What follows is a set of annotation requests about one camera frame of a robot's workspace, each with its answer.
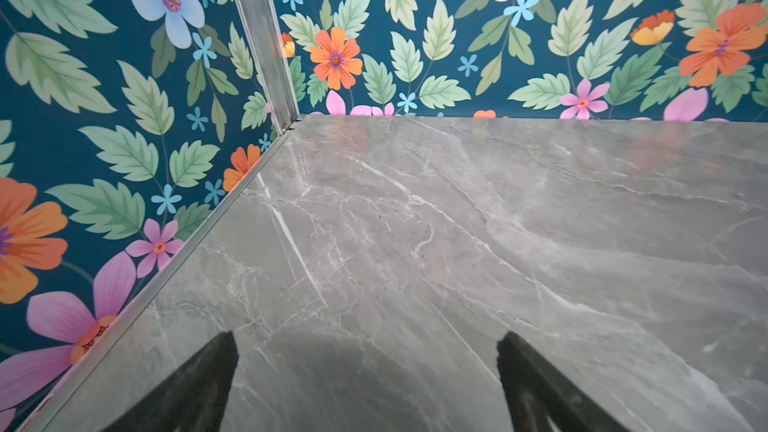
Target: marble countertop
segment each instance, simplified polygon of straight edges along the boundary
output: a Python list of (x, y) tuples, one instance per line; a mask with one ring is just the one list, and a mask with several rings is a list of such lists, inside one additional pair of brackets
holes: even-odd
[(636, 432), (768, 430), (768, 126), (310, 116), (46, 430), (216, 333), (222, 430), (511, 430), (518, 332)]

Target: floral wallpaper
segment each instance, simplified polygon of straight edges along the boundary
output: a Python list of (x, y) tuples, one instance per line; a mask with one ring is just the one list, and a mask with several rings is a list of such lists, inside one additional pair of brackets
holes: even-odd
[(768, 120), (768, 0), (274, 0), (304, 113)]
[(0, 0), (0, 430), (276, 138), (234, 0)]

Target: dark teal wallpaper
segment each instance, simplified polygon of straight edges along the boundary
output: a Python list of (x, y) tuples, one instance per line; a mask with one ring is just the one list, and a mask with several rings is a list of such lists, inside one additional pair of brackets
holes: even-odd
[(0, 16), (12, 430), (274, 137), (233, 0), (0, 0)]
[(768, 120), (768, 0), (274, 1), (304, 113)]

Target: orange flower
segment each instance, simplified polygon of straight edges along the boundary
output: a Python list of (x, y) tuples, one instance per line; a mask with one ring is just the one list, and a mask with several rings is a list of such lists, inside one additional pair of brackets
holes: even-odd
[(643, 23), (629, 35), (635, 43), (652, 46), (664, 40), (673, 25), (674, 14), (665, 10), (643, 20)]
[(750, 62), (742, 50), (754, 50), (766, 41), (768, 26), (757, 26), (768, 15), (760, 4), (737, 5), (717, 17), (717, 30), (699, 30), (687, 46), (697, 52), (680, 62), (680, 74), (688, 77), (692, 87), (707, 87), (715, 83), (718, 71), (725, 76), (735, 74)]
[(232, 165), (235, 168), (228, 168), (224, 171), (224, 190), (232, 192), (237, 183), (245, 177), (249, 170), (254, 168), (256, 162), (261, 158), (261, 150), (254, 144), (248, 146), (248, 157), (242, 147), (238, 147), (232, 154)]
[(67, 243), (41, 238), (67, 225), (62, 207), (45, 202), (27, 210), (38, 190), (12, 178), (0, 178), (0, 303), (15, 304), (37, 287), (27, 267), (51, 270), (62, 263)]
[(289, 59), (296, 54), (296, 43), (293, 42), (293, 37), (283, 33), (283, 52)]
[(330, 36), (322, 30), (315, 41), (320, 47), (313, 47), (310, 58), (312, 62), (318, 63), (315, 66), (315, 73), (320, 81), (328, 79), (328, 87), (334, 90), (345, 89), (355, 85), (356, 76), (362, 73), (362, 61), (353, 57), (360, 53), (360, 47), (357, 41), (346, 38), (346, 32), (333, 27)]

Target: metal strip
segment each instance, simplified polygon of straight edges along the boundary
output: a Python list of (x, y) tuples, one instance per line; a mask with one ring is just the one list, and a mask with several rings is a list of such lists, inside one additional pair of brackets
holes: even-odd
[(278, 133), (283, 133), (298, 118), (299, 106), (283, 53), (275, 5), (272, 0), (235, 2), (266, 99), (272, 105), (272, 120)]
[(22, 425), (16, 429), (16, 432), (40, 432), (48, 425), (48, 422), (55, 417), (56, 413), (60, 411), (76, 389), (80, 387), (91, 371), (96, 368), (96, 365), (104, 358), (107, 352), (112, 349), (112, 346), (123, 336), (125, 331), (128, 330), (139, 314), (149, 305), (160, 289), (176, 274), (192, 254), (192, 251), (203, 241), (208, 232), (216, 225), (216, 222), (237, 200), (237, 197), (245, 187), (248, 187), (250, 181), (254, 180), (259, 171), (274, 157), (277, 150), (282, 147), (287, 139), (288, 135), (283, 134), (275, 140), (272, 147), (264, 153), (264, 156), (262, 156), (254, 168), (243, 177), (228, 196), (222, 199), (219, 206), (192, 234), (179, 253), (172, 257), (166, 268), (163, 269), (163, 273), (152, 277), (152, 280), (144, 287), (144, 290), (139, 292), (120, 313), (118, 320), (104, 333), (101, 340), (88, 351), (82, 360), (64, 374), (48, 396), (34, 409), (34, 412), (27, 417)]

